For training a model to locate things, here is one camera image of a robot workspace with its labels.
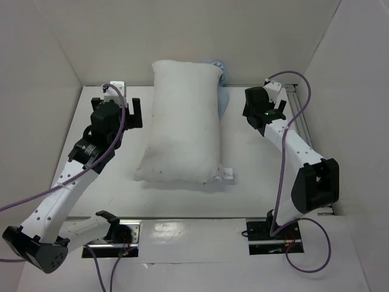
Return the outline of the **white pillow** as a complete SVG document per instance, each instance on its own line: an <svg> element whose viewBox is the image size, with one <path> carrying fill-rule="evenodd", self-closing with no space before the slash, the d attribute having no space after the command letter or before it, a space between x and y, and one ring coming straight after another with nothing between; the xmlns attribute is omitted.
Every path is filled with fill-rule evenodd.
<svg viewBox="0 0 389 292"><path fill-rule="evenodd" d="M218 81L212 64L152 64L151 132L134 180L206 184L222 178Z"/></svg>

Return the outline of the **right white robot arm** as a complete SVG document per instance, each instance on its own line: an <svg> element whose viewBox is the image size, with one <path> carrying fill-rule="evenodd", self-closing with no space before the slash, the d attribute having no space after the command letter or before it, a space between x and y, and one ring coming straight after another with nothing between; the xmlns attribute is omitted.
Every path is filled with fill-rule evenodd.
<svg viewBox="0 0 389 292"><path fill-rule="evenodd" d="M245 90L243 116L281 152L281 173L275 208L267 213L266 234L280 238L286 224L339 200L339 164L314 151L291 129L284 115L285 100L273 101L275 85Z"/></svg>

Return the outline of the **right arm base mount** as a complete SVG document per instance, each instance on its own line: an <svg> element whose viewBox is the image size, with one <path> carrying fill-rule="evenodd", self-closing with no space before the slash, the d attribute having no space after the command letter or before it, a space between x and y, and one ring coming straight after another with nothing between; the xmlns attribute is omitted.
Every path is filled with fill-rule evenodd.
<svg viewBox="0 0 389 292"><path fill-rule="evenodd" d="M241 235L248 240L249 254L284 254L288 248L289 253L304 253L298 223L286 227L274 237L270 236L270 223L265 219L247 219L246 229Z"/></svg>

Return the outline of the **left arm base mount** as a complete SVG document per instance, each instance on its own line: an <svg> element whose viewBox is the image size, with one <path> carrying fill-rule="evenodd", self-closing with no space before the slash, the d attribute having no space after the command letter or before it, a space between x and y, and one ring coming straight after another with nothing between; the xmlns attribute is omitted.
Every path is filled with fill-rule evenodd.
<svg viewBox="0 0 389 292"><path fill-rule="evenodd" d="M124 256L136 258L139 255L140 220L121 219L119 231L105 238L97 238L87 245L98 259L113 259Z"/></svg>

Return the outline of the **light blue pillowcase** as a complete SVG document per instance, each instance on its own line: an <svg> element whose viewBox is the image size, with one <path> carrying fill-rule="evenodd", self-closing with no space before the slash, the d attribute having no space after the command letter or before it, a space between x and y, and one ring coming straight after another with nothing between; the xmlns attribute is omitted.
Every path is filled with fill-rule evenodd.
<svg viewBox="0 0 389 292"><path fill-rule="evenodd" d="M225 87L227 83L227 71L225 69L225 66L220 61L209 61L207 64L212 64L222 70L222 74L218 81L218 117L219 120L222 119L227 106L229 104L229 92L227 88Z"/></svg>

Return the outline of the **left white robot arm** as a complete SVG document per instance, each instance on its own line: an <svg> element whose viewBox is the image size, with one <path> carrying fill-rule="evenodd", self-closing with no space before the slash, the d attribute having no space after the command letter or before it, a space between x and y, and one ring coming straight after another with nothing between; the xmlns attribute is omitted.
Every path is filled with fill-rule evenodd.
<svg viewBox="0 0 389 292"><path fill-rule="evenodd" d="M75 203L114 158L124 132L143 126L138 98L132 99L132 114L123 99L93 98L91 103L91 124L69 153L54 187L45 191L45 199L27 219L2 235L16 255L46 274L58 269L71 251L98 238L126 248L133 240L133 230L105 210L70 228L63 226Z"/></svg>

